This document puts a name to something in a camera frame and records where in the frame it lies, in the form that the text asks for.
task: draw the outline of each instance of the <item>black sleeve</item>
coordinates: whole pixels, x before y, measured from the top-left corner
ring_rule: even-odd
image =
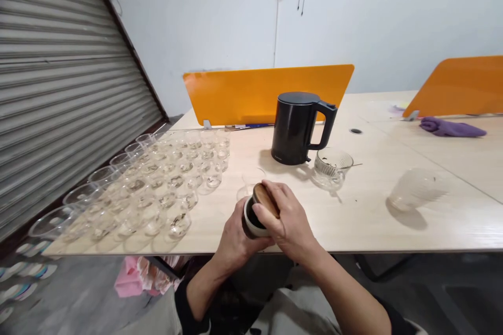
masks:
[[[381,300],[379,297],[374,296],[376,300],[384,307],[388,313],[391,322],[391,335],[415,335],[415,328],[408,323],[402,315],[395,310],[389,303]]]
[[[189,281],[190,280],[184,280],[180,283],[177,291],[174,293],[174,303],[177,307],[183,335],[198,335],[208,332],[210,329],[210,316],[208,312],[206,312],[201,322],[197,322],[194,319],[189,302],[187,301],[187,285]]]

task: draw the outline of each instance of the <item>purple cloth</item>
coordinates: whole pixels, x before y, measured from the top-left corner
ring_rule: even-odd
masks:
[[[419,127],[436,136],[479,137],[487,134],[486,131],[466,123],[454,123],[435,117],[424,117]]]

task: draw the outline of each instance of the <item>orange partition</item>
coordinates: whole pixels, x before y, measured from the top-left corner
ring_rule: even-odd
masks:
[[[352,64],[183,75],[199,124],[274,123],[278,95],[309,92],[339,107],[354,71]]]
[[[403,113],[419,116],[503,113],[503,56],[446,59]]]

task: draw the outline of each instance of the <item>roller shutter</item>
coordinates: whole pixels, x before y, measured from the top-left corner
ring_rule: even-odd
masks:
[[[0,240],[161,118],[103,0],[0,0]]]

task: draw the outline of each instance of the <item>black electric kettle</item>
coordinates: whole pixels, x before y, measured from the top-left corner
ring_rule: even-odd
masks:
[[[325,128],[319,144],[311,144],[317,112],[325,115]],[[308,158],[308,151],[320,150],[329,142],[337,107],[312,93],[290,92],[278,96],[272,157],[285,165],[299,165]]]

